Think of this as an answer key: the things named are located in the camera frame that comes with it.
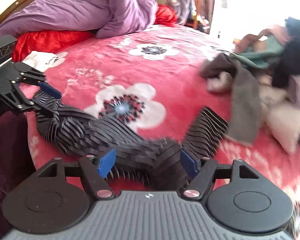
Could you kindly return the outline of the maroon velvet sleeve forearm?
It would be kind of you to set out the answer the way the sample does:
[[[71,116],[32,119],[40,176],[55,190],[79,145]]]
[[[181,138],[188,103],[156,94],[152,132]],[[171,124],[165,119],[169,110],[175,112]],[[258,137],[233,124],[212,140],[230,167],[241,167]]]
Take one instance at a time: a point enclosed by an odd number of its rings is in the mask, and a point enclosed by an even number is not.
[[[28,147],[26,117],[6,112],[0,117],[0,239],[10,230],[2,214],[2,200],[35,170]]]

